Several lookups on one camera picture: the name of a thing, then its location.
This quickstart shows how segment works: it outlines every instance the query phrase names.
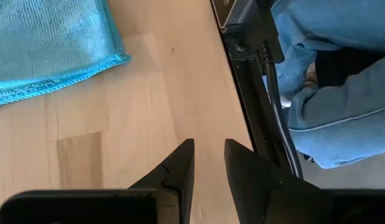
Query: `jeans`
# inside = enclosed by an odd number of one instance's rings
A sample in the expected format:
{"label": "jeans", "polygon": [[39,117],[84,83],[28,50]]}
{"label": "jeans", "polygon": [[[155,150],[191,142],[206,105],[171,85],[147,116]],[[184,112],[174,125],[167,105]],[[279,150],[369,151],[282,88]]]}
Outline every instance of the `jeans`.
{"label": "jeans", "polygon": [[285,56],[278,87],[293,96],[297,149],[325,169],[385,153],[385,57],[343,86],[302,88],[317,50],[385,53],[385,0],[276,0],[272,13]]}

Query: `wooden tabletop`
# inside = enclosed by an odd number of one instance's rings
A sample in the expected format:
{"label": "wooden tabletop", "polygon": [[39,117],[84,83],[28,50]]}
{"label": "wooden tabletop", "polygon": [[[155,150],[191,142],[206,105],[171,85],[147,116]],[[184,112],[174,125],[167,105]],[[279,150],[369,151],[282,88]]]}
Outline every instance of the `wooden tabletop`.
{"label": "wooden tabletop", "polygon": [[238,223],[224,140],[251,147],[209,0],[109,0],[128,65],[0,106],[0,205],[30,189],[127,188],[196,142],[191,223]]}

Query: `power cord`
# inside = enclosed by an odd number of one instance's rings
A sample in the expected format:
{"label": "power cord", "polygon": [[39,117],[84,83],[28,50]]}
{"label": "power cord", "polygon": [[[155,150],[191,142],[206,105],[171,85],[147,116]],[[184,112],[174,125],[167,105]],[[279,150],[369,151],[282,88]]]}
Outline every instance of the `power cord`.
{"label": "power cord", "polygon": [[300,166],[297,149],[292,141],[290,131],[286,125],[282,112],[280,93],[278,92],[277,73],[275,71],[275,65],[269,45],[266,41],[262,44],[262,53],[263,67],[267,76],[267,87],[269,89],[270,102],[275,113],[275,119],[278,129],[280,130],[284,147],[287,151],[287,158],[291,166],[292,174],[295,177],[303,179],[303,172]]}

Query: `wooden table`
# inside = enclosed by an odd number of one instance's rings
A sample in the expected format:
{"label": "wooden table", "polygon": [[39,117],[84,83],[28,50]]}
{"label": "wooden table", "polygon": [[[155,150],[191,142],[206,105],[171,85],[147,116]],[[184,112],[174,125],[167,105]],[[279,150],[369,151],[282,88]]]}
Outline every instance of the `wooden table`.
{"label": "wooden table", "polygon": [[109,0],[133,60],[0,106],[0,205],[30,189],[127,188],[196,140],[191,223],[238,223],[224,140],[251,147],[209,0]]}

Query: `microfiber cloth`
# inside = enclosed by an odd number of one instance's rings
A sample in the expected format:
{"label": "microfiber cloth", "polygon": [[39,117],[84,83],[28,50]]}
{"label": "microfiber cloth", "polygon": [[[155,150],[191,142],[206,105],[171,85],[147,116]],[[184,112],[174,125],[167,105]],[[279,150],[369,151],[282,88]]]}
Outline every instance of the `microfiber cloth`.
{"label": "microfiber cloth", "polygon": [[0,105],[129,61],[107,0],[0,1]]}

